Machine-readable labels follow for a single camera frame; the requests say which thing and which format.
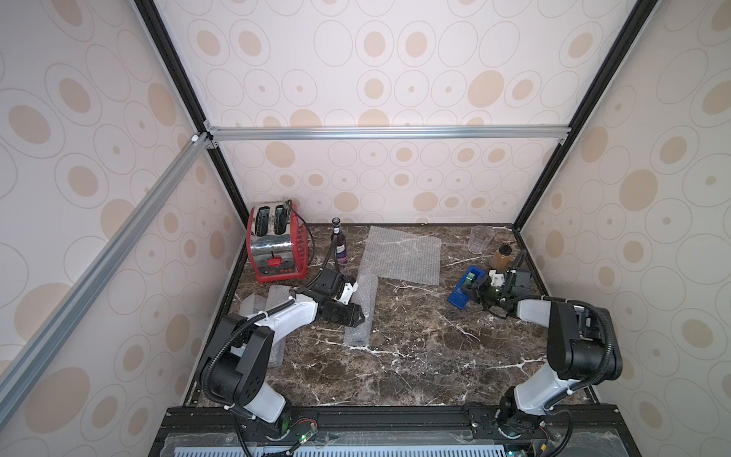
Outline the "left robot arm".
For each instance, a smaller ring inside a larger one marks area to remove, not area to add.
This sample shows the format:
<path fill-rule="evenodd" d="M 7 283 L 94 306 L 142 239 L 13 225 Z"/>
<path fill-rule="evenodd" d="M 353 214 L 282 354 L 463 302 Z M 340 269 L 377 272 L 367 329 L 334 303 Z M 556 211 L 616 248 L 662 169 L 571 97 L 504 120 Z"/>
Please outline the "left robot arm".
<path fill-rule="evenodd" d="M 227 315 L 196 369 L 205 398 L 241 417 L 278 426 L 289 421 L 289 402 L 266 381 L 273 347 L 318 319 L 359 327 L 366 318 L 362 307 L 351 301 L 357 289 L 353 276 L 321 270 L 306 287 L 291 289 L 286 300 L 270 310 Z"/>

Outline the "stack of bubble wrap sheets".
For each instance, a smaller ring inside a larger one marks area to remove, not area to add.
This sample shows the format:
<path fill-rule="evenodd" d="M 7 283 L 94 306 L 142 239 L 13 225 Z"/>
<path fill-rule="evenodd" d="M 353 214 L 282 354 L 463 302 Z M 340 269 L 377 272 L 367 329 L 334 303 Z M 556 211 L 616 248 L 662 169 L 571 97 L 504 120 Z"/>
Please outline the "stack of bubble wrap sheets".
<path fill-rule="evenodd" d="M 434 236 L 371 227 L 360 267 L 379 278 L 438 286 L 441 247 Z"/>

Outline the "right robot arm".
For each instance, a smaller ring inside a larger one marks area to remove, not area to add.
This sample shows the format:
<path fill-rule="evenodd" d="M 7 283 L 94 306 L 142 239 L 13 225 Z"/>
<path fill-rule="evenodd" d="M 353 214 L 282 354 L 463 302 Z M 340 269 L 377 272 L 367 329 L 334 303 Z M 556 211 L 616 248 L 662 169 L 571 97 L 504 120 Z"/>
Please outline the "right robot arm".
<path fill-rule="evenodd" d="M 530 278 L 523 268 L 468 272 L 460 285 L 460 291 L 486 312 L 499 308 L 500 318 L 547 329 L 546 363 L 503 395 L 496 413 L 501 428 L 537 426 L 563 399 L 622 374 L 610 311 L 580 300 L 533 295 Z"/>

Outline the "blue tape dispenser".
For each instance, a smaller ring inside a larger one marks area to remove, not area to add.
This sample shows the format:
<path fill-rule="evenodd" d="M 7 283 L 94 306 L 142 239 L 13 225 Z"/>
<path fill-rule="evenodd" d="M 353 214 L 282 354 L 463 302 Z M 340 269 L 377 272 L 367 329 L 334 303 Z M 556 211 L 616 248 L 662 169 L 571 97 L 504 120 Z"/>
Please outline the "blue tape dispenser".
<path fill-rule="evenodd" d="M 483 283 L 487 273 L 480 268 L 470 266 L 462 276 L 457 286 L 447 298 L 447 302 L 459 310 L 463 310 L 468 303 L 481 304 L 479 285 Z"/>

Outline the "purple bottle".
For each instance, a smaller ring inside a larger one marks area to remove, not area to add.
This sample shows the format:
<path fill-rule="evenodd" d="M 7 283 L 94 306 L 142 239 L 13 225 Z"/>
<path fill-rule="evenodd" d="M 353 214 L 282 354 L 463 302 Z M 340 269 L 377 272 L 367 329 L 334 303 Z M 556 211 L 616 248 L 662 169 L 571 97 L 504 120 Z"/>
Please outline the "purple bottle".
<path fill-rule="evenodd" d="M 331 221 L 332 234 L 331 239 L 334 246 L 336 261 L 341 266 L 346 266 L 348 262 L 348 253 L 346 252 L 346 236 L 343 232 L 342 222 L 339 217 L 335 217 Z"/>

